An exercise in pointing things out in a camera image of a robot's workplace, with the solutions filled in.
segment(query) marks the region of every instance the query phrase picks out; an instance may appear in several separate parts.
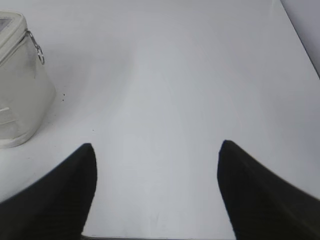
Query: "white container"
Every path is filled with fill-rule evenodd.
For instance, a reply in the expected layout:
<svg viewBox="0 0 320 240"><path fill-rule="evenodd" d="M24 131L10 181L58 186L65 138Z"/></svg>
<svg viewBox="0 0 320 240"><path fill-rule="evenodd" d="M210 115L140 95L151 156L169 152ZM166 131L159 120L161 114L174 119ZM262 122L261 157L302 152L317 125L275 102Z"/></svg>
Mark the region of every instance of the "white container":
<svg viewBox="0 0 320 240"><path fill-rule="evenodd" d="M0 148L26 142L55 98L25 17L0 11Z"/></svg>

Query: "container lid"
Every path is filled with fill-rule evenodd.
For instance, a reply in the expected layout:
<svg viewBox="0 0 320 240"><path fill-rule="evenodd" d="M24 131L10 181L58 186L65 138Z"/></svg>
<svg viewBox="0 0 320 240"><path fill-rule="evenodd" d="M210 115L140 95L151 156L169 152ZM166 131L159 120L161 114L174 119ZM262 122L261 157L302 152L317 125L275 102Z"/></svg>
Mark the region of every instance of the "container lid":
<svg viewBox="0 0 320 240"><path fill-rule="evenodd" d="M0 11L0 49L17 42L26 29L27 22L21 13Z"/></svg>

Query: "white wall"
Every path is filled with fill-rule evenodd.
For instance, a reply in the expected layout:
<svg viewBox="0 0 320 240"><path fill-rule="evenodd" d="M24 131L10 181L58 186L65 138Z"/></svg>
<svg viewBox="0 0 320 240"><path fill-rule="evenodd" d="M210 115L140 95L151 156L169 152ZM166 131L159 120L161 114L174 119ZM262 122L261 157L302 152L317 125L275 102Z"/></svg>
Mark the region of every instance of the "white wall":
<svg viewBox="0 0 320 240"><path fill-rule="evenodd" d="M320 1L281 0L315 68L320 72Z"/></svg>

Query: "metal clasp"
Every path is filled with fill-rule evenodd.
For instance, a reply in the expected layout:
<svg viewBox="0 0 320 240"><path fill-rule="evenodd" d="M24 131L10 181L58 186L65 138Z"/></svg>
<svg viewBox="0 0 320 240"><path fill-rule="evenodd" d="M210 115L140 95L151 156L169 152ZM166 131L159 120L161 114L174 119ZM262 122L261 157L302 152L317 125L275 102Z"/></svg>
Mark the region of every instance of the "metal clasp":
<svg viewBox="0 0 320 240"><path fill-rule="evenodd" d="M44 56L44 53L42 52L41 47L38 45L38 43L37 43L37 41L31 31L27 30L26 34L28 34L30 36L30 38L33 42L33 45L37 51L40 62L42 63L42 65L44 65L45 64L45 56Z"/></svg>

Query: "white floor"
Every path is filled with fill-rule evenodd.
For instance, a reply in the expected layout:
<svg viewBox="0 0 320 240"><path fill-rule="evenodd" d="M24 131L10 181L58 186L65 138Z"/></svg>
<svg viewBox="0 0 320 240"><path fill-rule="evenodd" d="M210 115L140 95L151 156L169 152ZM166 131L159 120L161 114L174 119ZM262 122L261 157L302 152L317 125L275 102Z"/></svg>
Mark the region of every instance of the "white floor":
<svg viewBox="0 0 320 240"><path fill-rule="evenodd" d="M57 98L0 150L0 197L84 142L98 185L84 234L234 239L224 139L320 197L320 81L278 0L2 0L23 12Z"/></svg>

